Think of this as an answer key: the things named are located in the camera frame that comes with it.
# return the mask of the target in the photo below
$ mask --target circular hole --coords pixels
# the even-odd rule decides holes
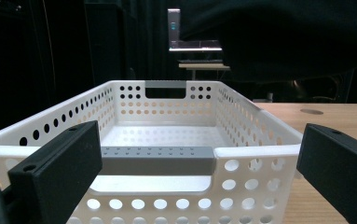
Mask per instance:
[[[35,169],[35,165],[27,165],[27,166],[25,166],[24,168],[23,168],[23,171],[24,172],[30,172],[30,171],[32,171],[33,169]]]
[[[137,217],[132,221],[132,224],[146,224],[146,220],[143,217]]]
[[[90,219],[90,224],[103,224],[103,220],[99,217],[92,217]]]
[[[229,224],[231,222],[230,217],[220,217],[219,218],[219,224]]]
[[[167,221],[167,218],[165,218],[165,217],[157,217],[155,219],[155,224],[169,224],[169,222]]]
[[[48,124],[45,124],[45,125],[44,125],[44,131],[45,131],[45,133],[49,133],[49,130],[50,130],[49,125],[48,125]]]
[[[268,223],[271,223],[272,220],[273,220],[273,217],[271,215],[267,215],[267,216],[263,216],[260,218],[260,223],[268,224]]]
[[[154,202],[154,206],[157,209],[165,209],[167,207],[167,202],[165,200],[163,200],[163,199],[157,199]]]
[[[19,141],[19,145],[21,147],[27,146],[27,138],[26,137],[22,137],[21,140]]]
[[[250,179],[245,182],[245,188],[248,190],[254,190],[259,186],[259,181],[257,179]]]
[[[268,181],[268,189],[276,191],[280,187],[281,181],[278,178],[274,178]]]
[[[68,219],[68,222],[67,222],[68,224],[82,224],[82,222],[80,221],[80,219],[79,218],[77,218],[77,217],[70,217],[69,219]]]
[[[100,202],[95,199],[89,199],[87,205],[90,209],[99,209],[101,206]]]
[[[276,206],[277,200],[274,198],[266,198],[265,201],[263,202],[263,205],[267,209],[274,208]]]
[[[246,198],[242,201],[243,209],[253,209],[254,208],[254,198]]]
[[[275,171],[280,171],[283,168],[283,165],[285,164],[285,159],[284,158],[278,158],[275,159],[272,163],[271,163],[271,168]]]
[[[34,140],[38,140],[38,138],[39,138],[39,131],[38,130],[34,130],[33,131],[33,139]]]
[[[135,199],[131,202],[131,206],[134,209],[143,209],[145,207],[145,203],[143,200]]]
[[[248,164],[248,168],[251,170],[251,171],[258,171],[260,170],[260,168],[262,168],[262,160],[260,159],[253,159],[250,161],[250,163]]]
[[[225,198],[220,202],[220,204],[223,209],[230,209],[231,206],[233,206],[233,200],[230,198]]]
[[[175,223],[176,224],[188,224],[189,219],[187,217],[178,217]]]
[[[111,224],[125,224],[125,220],[121,217],[112,218]]]
[[[177,201],[176,205],[179,209],[186,209],[189,207],[189,201],[187,199],[180,199]]]
[[[240,224],[250,224],[252,222],[251,217],[241,217],[240,218]]]
[[[199,208],[201,209],[209,209],[211,207],[211,200],[210,199],[201,199],[199,201]]]
[[[314,110],[314,109],[301,109],[300,111],[303,113],[312,114],[312,115],[322,115],[323,114],[322,111]]]
[[[261,126],[260,126],[260,130],[262,131],[262,133],[265,133],[266,132],[266,130],[267,130],[267,126],[266,126],[266,124],[262,124]]]
[[[209,217],[199,217],[198,224],[210,224]]]
[[[277,146],[282,146],[282,139],[280,137],[277,138]]]
[[[113,200],[109,201],[109,206],[113,209],[120,209],[120,208],[122,208],[123,203],[118,199],[113,199]]]
[[[229,172],[236,171],[239,168],[239,161],[236,160],[230,160],[225,163],[225,169]]]
[[[232,190],[236,187],[236,181],[232,179],[225,180],[225,182],[222,184],[222,188],[225,190]]]

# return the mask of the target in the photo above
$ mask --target table surface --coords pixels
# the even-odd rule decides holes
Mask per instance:
[[[258,103],[301,133],[307,123],[339,130],[357,139],[357,104]],[[302,111],[319,111],[305,113]],[[295,179],[283,223],[347,223],[343,216],[304,178]]]
[[[225,66],[222,63],[179,63],[180,68],[186,68],[186,70],[229,70],[229,66]]]

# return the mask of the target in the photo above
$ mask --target basket bottom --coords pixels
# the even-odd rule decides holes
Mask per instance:
[[[217,127],[116,125],[102,147],[231,147]]]

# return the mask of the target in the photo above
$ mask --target gray plastic block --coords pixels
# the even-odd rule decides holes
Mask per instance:
[[[212,147],[102,147],[100,175],[212,175]]]

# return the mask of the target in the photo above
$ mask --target white plastic basket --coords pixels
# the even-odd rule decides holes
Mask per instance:
[[[183,99],[145,96],[180,85]],[[10,168],[89,120],[102,147],[212,147],[216,166],[210,176],[99,175],[68,223],[282,223],[302,134],[215,81],[110,81],[9,126],[3,187]]]

